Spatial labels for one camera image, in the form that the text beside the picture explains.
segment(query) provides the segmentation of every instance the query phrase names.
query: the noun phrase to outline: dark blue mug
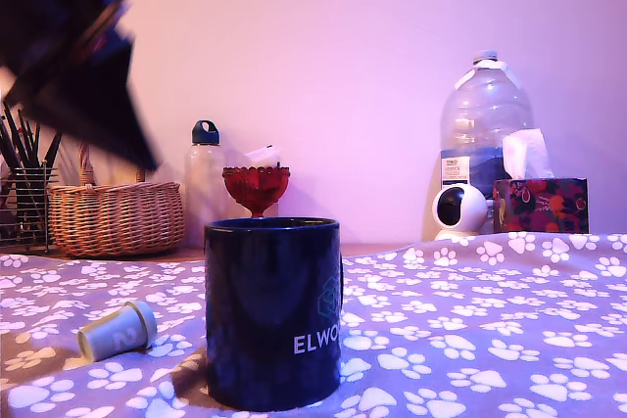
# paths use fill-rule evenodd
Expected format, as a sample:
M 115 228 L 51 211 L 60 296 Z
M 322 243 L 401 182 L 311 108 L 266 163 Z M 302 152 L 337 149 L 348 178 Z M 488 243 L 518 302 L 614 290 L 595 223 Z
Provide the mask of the dark blue mug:
M 205 229 L 207 384 L 218 402 L 279 411 L 340 385 L 340 225 L 311 217 Z

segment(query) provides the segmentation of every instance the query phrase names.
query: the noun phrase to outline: floral tissue box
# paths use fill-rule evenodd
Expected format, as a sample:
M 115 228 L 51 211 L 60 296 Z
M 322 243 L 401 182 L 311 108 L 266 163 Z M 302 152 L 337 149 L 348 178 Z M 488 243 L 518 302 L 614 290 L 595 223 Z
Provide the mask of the floral tissue box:
M 494 182 L 494 231 L 590 233 L 588 180 L 538 178 Z

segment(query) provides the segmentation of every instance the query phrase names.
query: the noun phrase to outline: security camera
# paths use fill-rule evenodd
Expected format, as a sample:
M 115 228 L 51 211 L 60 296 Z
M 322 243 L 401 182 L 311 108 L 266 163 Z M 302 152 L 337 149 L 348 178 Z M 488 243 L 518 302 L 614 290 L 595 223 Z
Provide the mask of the security camera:
M 478 235 L 488 217 L 488 203 L 474 186 L 455 184 L 440 190 L 431 208 L 442 227 L 435 240 Z

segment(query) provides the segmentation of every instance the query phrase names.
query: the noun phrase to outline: plastic water bottle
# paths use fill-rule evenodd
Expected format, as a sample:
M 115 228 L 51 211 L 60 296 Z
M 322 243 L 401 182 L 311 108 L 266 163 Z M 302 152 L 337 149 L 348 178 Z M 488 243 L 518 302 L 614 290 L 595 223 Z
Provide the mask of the plastic water bottle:
M 192 129 L 192 147 L 185 162 L 185 231 L 190 247 L 204 247 L 205 226 L 224 218 L 225 166 L 216 126 L 211 121 L 198 121 Z
M 469 183 L 492 199 L 495 180 L 508 178 L 503 138 L 533 127 L 520 82 L 496 51 L 481 51 L 455 85 L 442 113 L 442 186 Z

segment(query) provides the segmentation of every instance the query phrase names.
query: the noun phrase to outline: table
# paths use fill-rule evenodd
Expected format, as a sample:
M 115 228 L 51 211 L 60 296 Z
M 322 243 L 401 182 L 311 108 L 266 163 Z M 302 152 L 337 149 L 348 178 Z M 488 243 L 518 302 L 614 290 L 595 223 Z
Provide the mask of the table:
M 511 233 L 344 259 L 340 389 L 284 413 L 207 395 L 202 261 L 1 255 L 2 416 L 547 418 L 627 413 L 627 236 Z M 130 299 L 146 352 L 96 364 L 75 333 Z

